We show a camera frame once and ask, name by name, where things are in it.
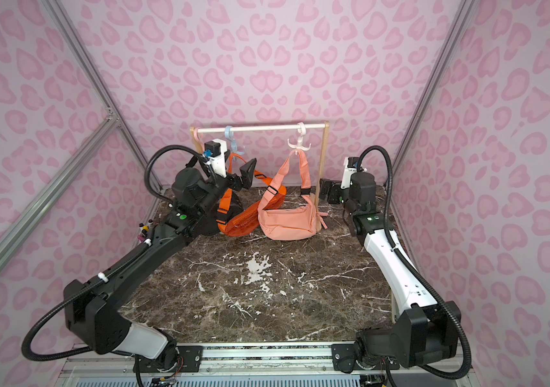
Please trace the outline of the orange fanny pack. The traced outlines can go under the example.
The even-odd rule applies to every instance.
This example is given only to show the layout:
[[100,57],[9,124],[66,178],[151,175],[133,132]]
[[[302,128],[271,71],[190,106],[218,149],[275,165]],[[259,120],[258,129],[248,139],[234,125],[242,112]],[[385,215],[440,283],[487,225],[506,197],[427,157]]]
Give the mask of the orange fanny pack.
[[[228,166],[229,174],[232,172],[232,164],[234,159],[239,159],[246,162],[246,160],[238,153],[231,153]],[[268,186],[273,180],[271,177],[267,177],[257,170],[254,170],[253,175],[255,178],[267,183]],[[284,185],[282,185],[278,189],[278,193],[275,197],[270,199],[266,209],[271,210],[280,208],[284,203],[286,193],[287,189]],[[260,200],[249,206],[247,209],[244,209],[238,195],[234,193],[232,189],[228,189],[223,195],[223,198],[221,198],[219,208],[216,211],[216,221],[220,231],[230,237],[244,236],[253,232],[260,225],[257,212]]]

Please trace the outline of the pink fanny pack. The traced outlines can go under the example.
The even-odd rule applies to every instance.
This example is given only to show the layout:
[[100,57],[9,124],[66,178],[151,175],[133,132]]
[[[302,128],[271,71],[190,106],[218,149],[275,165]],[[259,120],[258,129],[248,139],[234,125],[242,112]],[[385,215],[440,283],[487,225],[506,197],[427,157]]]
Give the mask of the pink fanny pack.
[[[294,209],[267,209],[271,200],[279,193],[284,178],[290,171],[290,158],[299,158],[300,189],[303,206]],[[261,230],[271,240],[304,240],[316,235],[328,226],[324,219],[328,214],[318,210],[311,195],[310,168],[307,156],[302,150],[292,151],[262,196],[257,208]]]

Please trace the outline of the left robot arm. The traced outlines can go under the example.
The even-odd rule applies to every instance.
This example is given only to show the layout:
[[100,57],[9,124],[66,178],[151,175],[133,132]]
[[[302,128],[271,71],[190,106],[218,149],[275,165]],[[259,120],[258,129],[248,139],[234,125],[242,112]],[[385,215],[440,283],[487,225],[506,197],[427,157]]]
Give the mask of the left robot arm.
[[205,178],[196,168],[184,168],[172,185],[170,214],[146,240],[109,269],[88,282],[71,282],[64,289],[67,328],[99,355],[129,353],[169,369],[178,361],[177,342],[160,329],[133,322],[120,308],[136,289],[174,254],[200,235],[219,233],[217,213],[227,190],[248,189],[257,161],[241,166],[238,174]]

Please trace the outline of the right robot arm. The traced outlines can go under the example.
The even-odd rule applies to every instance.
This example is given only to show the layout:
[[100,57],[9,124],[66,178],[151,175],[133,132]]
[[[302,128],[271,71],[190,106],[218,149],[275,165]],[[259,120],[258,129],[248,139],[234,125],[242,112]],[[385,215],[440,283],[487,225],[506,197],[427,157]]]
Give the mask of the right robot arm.
[[343,218],[352,236],[376,261],[393,296],[397,319],[389,330],[366,328],[349,345],[332,347],[335,369],[376,369],[393,365],[428,366],[457,354],[460,341],[459,308],[453,302],[442,308],[411,271],[413,265],[402,251],[396,231],[370,197],[376,189],[373,175],[346,169],[340,181],[323,179],[320,196],[344,208]]

